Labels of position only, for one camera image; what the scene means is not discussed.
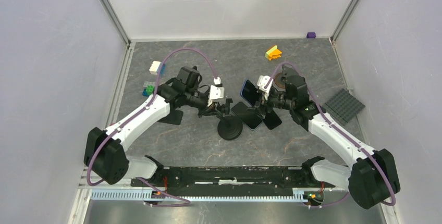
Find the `dark blue edged phone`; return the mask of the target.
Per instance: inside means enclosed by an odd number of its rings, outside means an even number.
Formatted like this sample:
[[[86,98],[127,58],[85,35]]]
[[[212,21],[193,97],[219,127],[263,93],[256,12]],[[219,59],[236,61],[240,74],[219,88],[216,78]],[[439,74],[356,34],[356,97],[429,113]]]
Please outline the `dark blue edged phone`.
[[[240,96],[250,105],[255,106],[256,102],[260,98],[258,88],[250,81],[245,80],[240,91]]]

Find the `black phone stand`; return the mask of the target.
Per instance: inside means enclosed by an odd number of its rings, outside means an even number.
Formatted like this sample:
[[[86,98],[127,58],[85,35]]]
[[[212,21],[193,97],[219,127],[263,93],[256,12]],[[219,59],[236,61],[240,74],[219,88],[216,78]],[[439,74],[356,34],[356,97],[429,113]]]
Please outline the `black phone stand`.
[[[227,98],[225,104],[217,105],[217,132],[219,136],[227,141],[232,141],[240,136],[243,130],[243,123],[239,117],[230,113],[230,104],[233,103],[232,98]]]

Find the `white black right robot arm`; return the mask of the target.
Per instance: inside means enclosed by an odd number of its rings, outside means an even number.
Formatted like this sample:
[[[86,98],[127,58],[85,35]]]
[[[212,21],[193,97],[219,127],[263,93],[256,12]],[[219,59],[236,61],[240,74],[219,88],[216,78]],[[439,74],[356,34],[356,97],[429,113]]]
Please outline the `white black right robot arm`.
[[[317,102],[304,77],[287,76],[283,91],[275,89],[273,81],[270,76],[259,77],[253,87],[253,106],[262,114],[273,108],[289,111],[296,124],[322,140],[344,161],[344,165],[338,165],[320,156],[308,159],[302,164],[302,182],[307,186],[323,182],[341,188],[364,209],[377,204],[395,206],[400,182],[392,153],[363,143],[334,121]]]

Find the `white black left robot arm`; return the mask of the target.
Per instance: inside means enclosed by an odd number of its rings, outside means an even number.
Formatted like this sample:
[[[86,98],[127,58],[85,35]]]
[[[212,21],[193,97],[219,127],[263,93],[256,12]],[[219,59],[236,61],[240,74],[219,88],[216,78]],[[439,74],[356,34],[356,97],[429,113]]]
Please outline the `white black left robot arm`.
[[[134,141],[156,122],[180,123],[181,106],[198,109],[199,116],[222,116],[219,101],[224,98],[220,77],[204,93],[199,91],[202,81],[195,67],[182,67],[176,77],[157,85],[154,93],[122,120],[101,130],[88,133],[84,164],[90,186],[102,182],[110,185],[124,178],[143,178],[149,185],[163,182],[164,173],[153,158],[129,157],[126,152]]]

